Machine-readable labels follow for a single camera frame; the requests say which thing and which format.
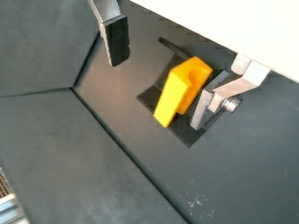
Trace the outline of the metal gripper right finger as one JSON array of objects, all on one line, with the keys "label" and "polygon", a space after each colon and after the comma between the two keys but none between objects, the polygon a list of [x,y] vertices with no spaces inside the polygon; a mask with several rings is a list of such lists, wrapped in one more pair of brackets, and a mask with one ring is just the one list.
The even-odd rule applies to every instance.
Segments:
[{"label": "metal gripper right finger", "polygon": [[239,54],[231,65],[232,73],[225,71],[212,79],[200,92],[196,109],[190,118],[190,127],[202,128],[208,120],[224,109],[232,113],[239,104],[239,94],[259,87],[269,69]]}]

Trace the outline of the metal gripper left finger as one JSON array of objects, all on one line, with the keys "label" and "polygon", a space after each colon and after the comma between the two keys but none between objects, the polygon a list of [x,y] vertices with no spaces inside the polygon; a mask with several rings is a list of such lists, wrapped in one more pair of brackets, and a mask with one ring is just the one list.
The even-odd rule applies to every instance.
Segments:
[{"label": "metal gripper left finger", "polygon": [[97,19],[108,63],[114,67],[129,57],[126,16],[120,12],[117,0],[88,0],[88,4]]}]

